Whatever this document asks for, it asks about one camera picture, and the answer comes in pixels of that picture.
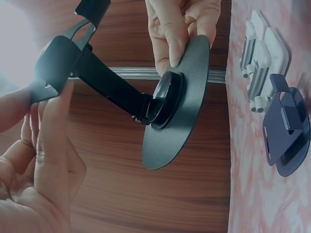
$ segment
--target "black metal base plate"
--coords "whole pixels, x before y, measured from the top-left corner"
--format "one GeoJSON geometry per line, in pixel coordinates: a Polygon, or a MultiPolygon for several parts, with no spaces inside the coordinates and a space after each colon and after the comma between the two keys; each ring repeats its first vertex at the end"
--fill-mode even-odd
{"type": "Polygon", "coordinates": [[[146,126],[142,160],[147,169],[159,169],[171,162],[183,148],[200,112],[209,70],[208,39],[199,35],[187,45],[178,66],[169,71],[183,73],[185,91],[170,123],[163,129],[146,126]]]}

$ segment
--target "wooden surface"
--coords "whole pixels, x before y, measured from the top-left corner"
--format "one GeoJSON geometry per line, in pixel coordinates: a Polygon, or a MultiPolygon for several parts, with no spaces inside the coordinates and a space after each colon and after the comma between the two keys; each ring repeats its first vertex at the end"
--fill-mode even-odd
{"type": "MultiPolygon", "coordinates": [[[[131,81],[152,92],[153,81],[131,81]]],[[[195,129],[167,167],[141,162],[144,127],[83,89],[72,98],[69,134],[87,165],[72,205],[75,233],[225,233],[230,195],[230,141],[225,85],[208,85],[195,129]]],[[[0,134],[0,153],[20,125],[0,134]]]]}
{"type": "MultiPolygon", "coordinates": [[[[71,28],[80,0],[9,0],[30,20],[39,48],[71,28]]],[[[230,31],[231,0],[222,0],[222,13],[211,53],[211,69],[225,70],[230,31]]],[[[112,0],[91,42],[94,53],[108,66],[154,66],[144,0],[112,0]]]]}

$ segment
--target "hand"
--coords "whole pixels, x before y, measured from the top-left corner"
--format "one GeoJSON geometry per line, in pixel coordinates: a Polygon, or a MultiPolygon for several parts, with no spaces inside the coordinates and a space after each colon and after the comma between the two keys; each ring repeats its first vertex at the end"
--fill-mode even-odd
{"type": "Polygon", "coordinates": [[[69,207],[86,173],[66,132],[72,89],[68,82],[31,108],[27,89],[0,98],[0,132],[26,115],[21,139],[0,157],[1,232],[70,232],[69,207]]]}
{"type": "Polygon", "coordinates": [[[161,76],[169,64],[179,63],[189,38],[205,35],[213,44],[221,0],[145,1],[155,67],[161,76]]]}

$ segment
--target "silver metal strip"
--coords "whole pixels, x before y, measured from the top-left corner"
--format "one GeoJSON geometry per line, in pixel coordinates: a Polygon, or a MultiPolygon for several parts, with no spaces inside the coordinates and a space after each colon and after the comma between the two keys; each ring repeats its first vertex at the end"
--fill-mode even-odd
{"type": "MultiPolygon", "coordinates": [[[[159,80],[156,68],[154,67],[110,67],[112,71],[118,74],[123,79],[131,80],[159,80]]],[[[225,71],[210,70],[208,81],[209,83],[225,83],[225,71]]]]}

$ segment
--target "dark blue holder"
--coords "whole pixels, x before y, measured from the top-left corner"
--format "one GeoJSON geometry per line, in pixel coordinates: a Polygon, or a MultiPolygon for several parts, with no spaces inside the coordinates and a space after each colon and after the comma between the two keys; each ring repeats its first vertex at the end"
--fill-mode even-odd
{"type": "Polygon", "coordinates": [[[270,76],[275,92],[263,120],[267,160],[276,164],[283,177],[291,175],[304,161],[310,145],[310,120],[299,90],[288,87],[285,76],[270,76]]]}

